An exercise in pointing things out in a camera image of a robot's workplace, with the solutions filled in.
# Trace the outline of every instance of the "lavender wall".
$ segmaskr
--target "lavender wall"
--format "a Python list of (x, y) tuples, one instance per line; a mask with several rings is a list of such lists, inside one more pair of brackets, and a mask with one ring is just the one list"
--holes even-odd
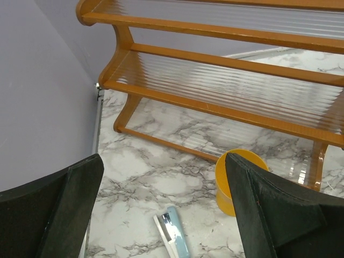
[[(94, 81), (113, 56), (116, 39), (111, 25), (82, 26), (76, 19), (78, 0), (35, 0), (58, 33)], [(139, 10), (149, 13), (152, 10)], [(132, 29), (133, 37), (143, 44), (160, 45), (213, 55), (229, 55), (272, 48), (249, 42), (205, 38), (161, 31)]]
[(91, 154), (93, 80), (33, 0), (0, 1), (0, 191)]

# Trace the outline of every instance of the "ribbed plastic panel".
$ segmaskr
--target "ribbed plastic panel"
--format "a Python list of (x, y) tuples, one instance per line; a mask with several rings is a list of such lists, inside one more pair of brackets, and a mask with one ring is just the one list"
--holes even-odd
[(137, 52), (110, 79), (324, 130), (344, 121), (343, 112), (327, 117), (343, 91), (329, 85)]
[(340, 12), (180, 0), (103, 0), (93, 12), (344, 39)]
[(313, 179), (311, 140), (148, 99), (127, 128), (218, 157), (230, 149), (249, 149), (277, 175), (306, 185)]

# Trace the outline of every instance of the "yellow plastic cup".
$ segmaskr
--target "yellow plastic cup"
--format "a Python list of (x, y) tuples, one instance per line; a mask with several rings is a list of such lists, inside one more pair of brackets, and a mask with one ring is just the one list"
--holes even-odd
[(231, 149), (225, 154), (223, 154), (218, 161), (216, 162), (215, 166), (215, 180), (216, 180), (216, 202), (219, 206), (220, 210), (223, 213), (235, 217), (234, 206), (232, 202), (232, 196), (230, 187), (228, 185), (227, 174), (226, 174), (226, 166), (225, 160), (227, 153), (237, 153), (240, 156), (244, 157), (248, 161), (256, 164), (258, 167), (269, 171), (268, 165), (259, 157), (257, 154), (250, 152), (246, 149)]

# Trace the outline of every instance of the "marble floor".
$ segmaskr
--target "marble floor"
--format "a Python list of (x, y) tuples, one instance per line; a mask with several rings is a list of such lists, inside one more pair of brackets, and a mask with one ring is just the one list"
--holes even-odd
[[(253, 61), (344, 75), (344, 60), (333, 54), (287, 51)], [(170, 205), (177, 207), (192, 257), (245, 257), (236, 219), (216, 205), (214, 164), (114, 132), (125, 99), (119, 92), (105, 93), (99, 140), (105, 173), (92, 214), (88, 257), (169, 257), (152, 217)], [(250, 149), (274, 173), (296, 182), (309, 167), (311, 141), (147, 99), (128, 127), (214, 155)], [(321, 191), (344, 197), (344, 151), (339, 148), (326, 153)]]

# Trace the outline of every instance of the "wooden leg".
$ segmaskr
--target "wooden leg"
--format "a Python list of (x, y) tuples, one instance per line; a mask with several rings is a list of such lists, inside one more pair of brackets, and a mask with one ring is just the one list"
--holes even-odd
[(323, 176), (323, 165), (325, 153), (327, 150), (328, 144), (322, 142), (313, 143), (313, 151), (311, 156), (311, 167), (308, 176), (308, 186), (315, 190), (320, 191), (321, 178)]
[(127, 101), (113, 124), (113, 129), (121, 133), (121, 128), (124, 128), (129, 122), (131, 116), (133, 115), (135, 109), (139, 105), (142, 97), (128, 94)]

